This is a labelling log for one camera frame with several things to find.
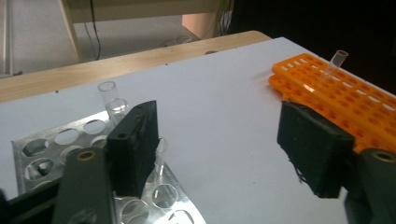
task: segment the orange test tube rack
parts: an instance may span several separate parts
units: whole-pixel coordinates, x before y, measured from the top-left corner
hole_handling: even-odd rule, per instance
[[[337,69],[322,83],[327,62],[301,54],[273,66],[269,78],[285,100],[307,105],[356,137],[354,150],[396,153],[396,98]]]

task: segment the test tube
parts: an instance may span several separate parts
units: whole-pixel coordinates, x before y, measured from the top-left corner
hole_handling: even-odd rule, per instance
[[[125,118],[128,113],[128,109],[128,103],[120,98],[113,99],[106,105],[107,114],[114,127],[116,127],[121,120]]]
[[[332,59],[328,63],[326,69],[323,71],[323,74],[321,76],[321,82],[324,84],[325,82],[328,81],[329,78],[331,78],[334,74],[334,72],[343,64],[344,60],[347,58],[348,53],[344,50],[337,50],[332,56]]]
[[[117,85],[114,81],[106,81],[99,84],[98,90],[102,96],[102,100],[105,106],[110,103],[110,101],[120,98]]]

